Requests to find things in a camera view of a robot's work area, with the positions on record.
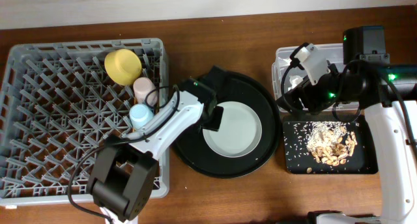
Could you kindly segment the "yellow bowl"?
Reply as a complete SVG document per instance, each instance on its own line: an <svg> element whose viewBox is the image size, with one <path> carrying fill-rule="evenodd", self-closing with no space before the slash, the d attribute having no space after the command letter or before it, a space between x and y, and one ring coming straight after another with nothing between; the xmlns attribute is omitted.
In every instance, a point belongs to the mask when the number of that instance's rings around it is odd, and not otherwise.
<svg viewBox="0 0 417 224"><path fill-rule="evenodd" d="M132 85L142 73L139 57L129 49L108 53L104 60L108 76L119 85Z"/></svg>

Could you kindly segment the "pink plastic cup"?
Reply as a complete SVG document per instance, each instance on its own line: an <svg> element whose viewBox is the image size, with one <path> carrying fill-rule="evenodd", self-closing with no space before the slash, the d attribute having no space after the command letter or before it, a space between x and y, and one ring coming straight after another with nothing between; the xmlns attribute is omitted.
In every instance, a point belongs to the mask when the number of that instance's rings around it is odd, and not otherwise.
<svg viewBox="0 0 417 224"><path fill-rule="evenodd" d="M158 103L158 91L154 83L147 77L139 77L133 84L134 95L138 104L144 104L145 98L150 106Z"/></svg>

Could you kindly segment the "grey-white round plate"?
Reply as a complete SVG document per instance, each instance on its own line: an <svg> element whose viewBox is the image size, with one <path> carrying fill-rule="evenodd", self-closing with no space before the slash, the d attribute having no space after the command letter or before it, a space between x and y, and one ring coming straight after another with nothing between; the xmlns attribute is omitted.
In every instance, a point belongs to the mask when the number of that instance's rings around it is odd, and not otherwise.
<svg viewBox="0 0 417 224"><path fill-rule="evenodd" d="M206 144L226 158L249 154L259 144L263 131L257 113L240 102L223 102L220 107L223 115L219 130L203 130Z"/></svg>

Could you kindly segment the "food scraps pile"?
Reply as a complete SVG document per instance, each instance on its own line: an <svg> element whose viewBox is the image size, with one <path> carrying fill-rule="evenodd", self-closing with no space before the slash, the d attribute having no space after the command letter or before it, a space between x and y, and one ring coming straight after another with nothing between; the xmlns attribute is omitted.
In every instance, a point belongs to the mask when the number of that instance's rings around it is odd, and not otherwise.
<svg viewBox="0 0 417 224"><path fill-rule="evenodd" d="M346 164L357 145L356 134L342 122L313 122L307 136L307 150L315 161L332 167Z"/></svg>

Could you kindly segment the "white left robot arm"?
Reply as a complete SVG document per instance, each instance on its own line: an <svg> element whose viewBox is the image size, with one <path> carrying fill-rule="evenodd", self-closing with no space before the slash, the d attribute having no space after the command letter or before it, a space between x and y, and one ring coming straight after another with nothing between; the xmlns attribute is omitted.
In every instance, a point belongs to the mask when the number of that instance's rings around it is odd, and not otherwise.
<svg viewBox="0 0 417 224"><path fill-rule="evenodd" d="M124 138L111 135L101 147L82 157L70 179L74 180L85 161L94 156L87 193L108 214L75 203L71 184L67 188L70 204L109 223L137 217L151 196L158 160L169 146L191 126L219 130L223 108L218 105L217 93L226 79L227 71L213 66L198 79L188 78L174 85L172 98L146 125Z"/></svg>

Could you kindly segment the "blue plastic cup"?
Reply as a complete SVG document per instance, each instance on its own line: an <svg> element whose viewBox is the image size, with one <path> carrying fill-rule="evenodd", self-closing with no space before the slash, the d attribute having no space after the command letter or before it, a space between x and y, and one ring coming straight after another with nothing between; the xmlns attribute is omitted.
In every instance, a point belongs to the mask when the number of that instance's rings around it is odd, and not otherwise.
<svg viewBox="0 0 417 224"><path fill-rule="evenodd" d="M145 104L133 105L129 111L129 118L134 130L139 130L146 125L152 118L154 113Z"/></svg>

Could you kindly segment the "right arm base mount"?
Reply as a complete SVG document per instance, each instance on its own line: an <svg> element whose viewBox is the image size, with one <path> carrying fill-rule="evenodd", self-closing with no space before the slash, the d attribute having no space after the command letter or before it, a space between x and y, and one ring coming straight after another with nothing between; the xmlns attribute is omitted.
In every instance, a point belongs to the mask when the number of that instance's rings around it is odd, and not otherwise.
<svg viewBox="0 0 417 224"><path fill-rule="evenodd" d="M308 212L308 220L314 224L381 224L379 217L352 217L333 210Z"/></svg>

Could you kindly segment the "white tissue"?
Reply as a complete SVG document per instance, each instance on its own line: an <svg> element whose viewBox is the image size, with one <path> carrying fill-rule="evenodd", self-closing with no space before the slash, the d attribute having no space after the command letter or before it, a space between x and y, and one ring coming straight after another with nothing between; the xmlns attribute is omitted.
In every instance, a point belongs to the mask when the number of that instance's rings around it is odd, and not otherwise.
<svg viewBox="0 0 417 224"><path fill-rule="evenodd" d="M302 81L303 81L303 78L301 76L298 76L298 75L290 76L289 82L291 86L288 88L288 90L294 89Z"/></svg>

